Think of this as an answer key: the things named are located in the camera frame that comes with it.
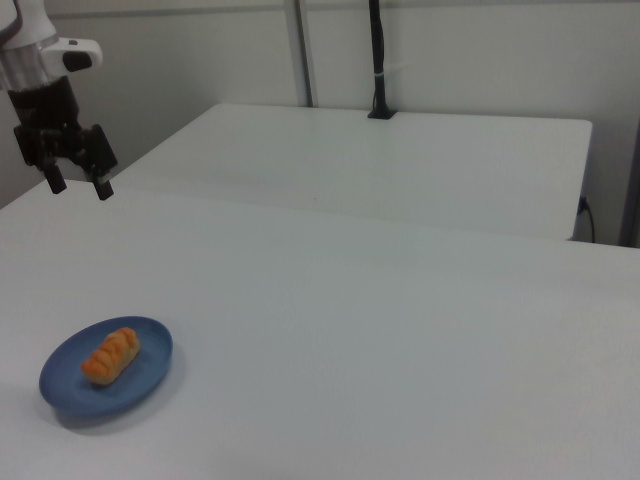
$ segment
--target blue plate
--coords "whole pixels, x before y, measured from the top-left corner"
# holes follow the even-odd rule
[[[82,362],[122,327],[135,330],[140,351],[120,376],[107,386],[92,385],[80,370]],[[173,341],[167,327],[145,317],[119,317],[96,323],[60,345],[40,374],[40,393],[52,407],[81,417],[121,412],[150,393],[169,369]]]

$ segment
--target robotic arm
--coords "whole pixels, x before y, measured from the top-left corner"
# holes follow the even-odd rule
[[[99,125],[78,124],[78,104],[67,75],[102,63],[93,40],[60,38],[44,0],[0,0],[0,87],[20,125],[16,139],[27,165],[44,172],[53,193],[66,188],[56,158],[82,167],[98,197],[113,189],[105,176],[118,164]]]

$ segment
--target table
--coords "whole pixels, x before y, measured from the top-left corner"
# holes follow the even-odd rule
[[[591,124],[218,105],[114,186],[565,240]]]
[[[0,211],[0,478],[639,478],[640,256],[89,184]],[[163,322],[168,376],[55,414],[48,355]]]

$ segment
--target white wall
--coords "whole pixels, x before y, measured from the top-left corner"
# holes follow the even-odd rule
[[[0,91],[0,208],[44,180],[22,159],[13,135],[13,127],[19,123],[9,97]]]
[[[382,11],[389,103],[405,111],[592,121],[584,192],[598,241],[617,243],[640,113],[640,4],[393,3]],[[366,7],[366,0],[307,0],[321,107],[371,106]],[[586,217],[576,233],[589,237]]]
[[[100,123],[114,173],[220,102],[297,105],[283,1],[46,3],[61,36],[97,40],[100,69],[71,77],[81,124]],[[23,164],[6,94],[0,103],[0,207],[41,179]],[[83,178],[62,164],[67,178]]]

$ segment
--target bread roll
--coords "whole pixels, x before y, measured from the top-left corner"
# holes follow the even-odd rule
[[[140,351],[136,332],[124,327],[107,335],[102,345],[82,362],[80,368],[87,380],[98,385],[109,385],[131,363]]]

